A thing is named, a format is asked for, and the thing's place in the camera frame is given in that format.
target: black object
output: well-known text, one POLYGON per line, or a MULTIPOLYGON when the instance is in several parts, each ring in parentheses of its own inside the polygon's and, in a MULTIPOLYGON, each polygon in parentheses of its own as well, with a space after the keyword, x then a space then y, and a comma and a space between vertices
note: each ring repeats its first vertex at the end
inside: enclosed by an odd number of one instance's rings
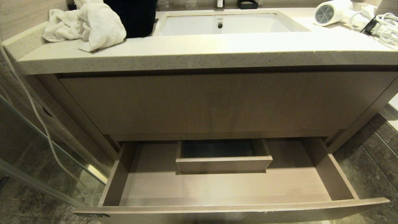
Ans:
POLYGON ((238 0, 238 7, 240 9, 256 9, 258 8, 258 3, 254 0, 238 0))
POLYGON ((158 0, 104 0, 115 11, 126 29, 126 38, 152 33, 158 0))
POLYGON ((368 24, 361 30, 360 33, 365 32, 367 35, 372 35, 372 29, 375 27, 375 25, 378 23, 376 20, 376 17, 373 17, 371 21, 369 21, 368 24))
POLYGON ((69 11, 76 10, 77 9, 76 4, 68 5, 68 9, 69 9, 69 11))

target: white towel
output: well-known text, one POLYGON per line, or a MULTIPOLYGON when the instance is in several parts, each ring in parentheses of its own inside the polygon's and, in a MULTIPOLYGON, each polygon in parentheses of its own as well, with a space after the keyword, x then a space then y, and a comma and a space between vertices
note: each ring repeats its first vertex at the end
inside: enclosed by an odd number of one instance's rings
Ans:
POLYGON ((74 0, 76 8, 80 9, 86 3, 103 3, 103 0, 74 0))
POLYGON ((84 28, 82 39, 88 40, 80 50, 91 52, 123 42, 126 30, 120 17, 107 4, 86 3, 80 10, 84 28))
POLYGON ((107 4, 91 3, 96 1, 102 0, 82 0, 79 10, 50 10, 43 38, 50 42, 82 38, 87 42, 79 49, 87 52, 123 42, 126 30, 120 17, 107 4))
POLYGON ((44 29, 43 38, 50 42, 82 38, 83 28, 78 19, 80 10, 62 11, 50 10, 49 24, 44 29))

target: open drawer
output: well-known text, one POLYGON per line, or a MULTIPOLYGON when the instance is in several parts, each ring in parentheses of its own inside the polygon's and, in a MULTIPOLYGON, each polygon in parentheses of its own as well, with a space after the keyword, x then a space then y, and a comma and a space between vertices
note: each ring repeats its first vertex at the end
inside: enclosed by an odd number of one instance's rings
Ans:
POLYGON ((386 198, 360 200, 320 138, 267 139, 266 173, 176 175, 178 142, 124 143, 99 206, 103 223, 278 223, 340 219, 386 198))
POLYGON ((177 144, 177 173, 265 173, 272 162, 265 139, 191 140, 177 144))

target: countertop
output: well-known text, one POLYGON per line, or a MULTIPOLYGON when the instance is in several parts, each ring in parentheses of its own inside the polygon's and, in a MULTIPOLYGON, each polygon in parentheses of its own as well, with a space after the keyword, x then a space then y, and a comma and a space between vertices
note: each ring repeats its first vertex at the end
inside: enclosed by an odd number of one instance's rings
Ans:
MULTIPOLYGON (((349 30, 342 24, 314 25, 314 8, 273 10, 280 10, 311 32, 150 36, 127 39, 95 53, 78 50, 82 40, 62 41, 42 44, 17 58, 16 64, 25 75, 303 65, 398 65, 396 47, 349 30)), ((157 13, 160 19, 162 16, 163 12, 157 13)))

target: white sink basin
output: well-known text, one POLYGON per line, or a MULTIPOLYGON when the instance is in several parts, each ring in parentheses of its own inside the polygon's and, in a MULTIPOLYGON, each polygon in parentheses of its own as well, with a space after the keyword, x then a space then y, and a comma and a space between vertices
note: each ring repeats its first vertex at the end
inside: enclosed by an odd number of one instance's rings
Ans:
POLYGON ((153 35, 201 35, 310 31, 277 10, 170 12, 156 25, 153 35))

